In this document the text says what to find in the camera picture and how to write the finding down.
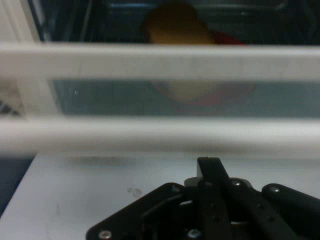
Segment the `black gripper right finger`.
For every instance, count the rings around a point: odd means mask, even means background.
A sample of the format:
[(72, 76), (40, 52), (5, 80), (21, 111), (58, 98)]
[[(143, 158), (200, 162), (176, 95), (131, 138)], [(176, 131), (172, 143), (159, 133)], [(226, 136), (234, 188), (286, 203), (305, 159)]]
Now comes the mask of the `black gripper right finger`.
[(230, 178), (219, 158), (209, 158), (208, 179), (235, 209), (247, 215), (267, 240), (318, 240), (320, 200), (290, 187), (269, 183), (261, 191)]

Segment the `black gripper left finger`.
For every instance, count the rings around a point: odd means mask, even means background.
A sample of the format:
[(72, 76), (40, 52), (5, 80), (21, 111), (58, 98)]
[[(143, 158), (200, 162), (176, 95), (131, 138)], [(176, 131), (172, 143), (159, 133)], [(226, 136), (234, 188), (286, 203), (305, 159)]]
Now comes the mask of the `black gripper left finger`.
[(86, 233), (88, 240), (231, 240), (223, 198), (230, 178), (219, 158), (197, 159), (197, 177), (165, 183)]

